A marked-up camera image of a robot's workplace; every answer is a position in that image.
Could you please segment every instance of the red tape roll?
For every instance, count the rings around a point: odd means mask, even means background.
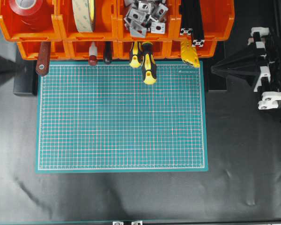
[[[30,32],[42,32],[52,26],[52,7],[45,0],[9,0],[9,5],[21,17],[21,26]]]
[[[22,16],[36,14],[42,7],[43,0],[9,0],[10,8],[14,13]]]

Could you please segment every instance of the cutting mat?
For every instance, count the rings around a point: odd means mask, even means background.
[[[38,173],[206,171],[202,69],[51,62],[39,79]]]

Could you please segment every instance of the yellow and black screwdriver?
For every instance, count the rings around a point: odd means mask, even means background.
[[[134,41],[129,53],[129,64],[132,68],[138,68],[142,64],[141,43]]]
[[[145,84],[154,84],[157,80],[157,66],[153,57],[153,44],[148,41],[143,42],[142,50],[142,79]]]

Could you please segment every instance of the tape roll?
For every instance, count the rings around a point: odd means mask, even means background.
[[[72,5],[78,32],[94,32],[96,18],[95,0],[72,0]]]
[[[9,0],[11,10],[22,16],[36,14],[43,5],[43,0]]]
[[[52,7],[46,0],[9,0],[9,6],[30,32],[40,32],[52,25]]]

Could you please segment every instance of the screwdriver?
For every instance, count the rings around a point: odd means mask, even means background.
[[[111,50],[111,42],[110,41],[105,42],[103,60],[104,60],[106,65],[109,65],[112,62],[112,50]]]
[[[141,43],[134,41],[129,53],[129,64],[132,68],[138,68],[142,64]]]
[[[89,47],[89,65],[95,66],[97,65],[97,56],[98,56],[98,48],[93,41]]]
[[[142,79],[145,84],[154,84],[157,80],[157,66],[153,58],[153,44],[151,42],[143,42],[143,64]]]

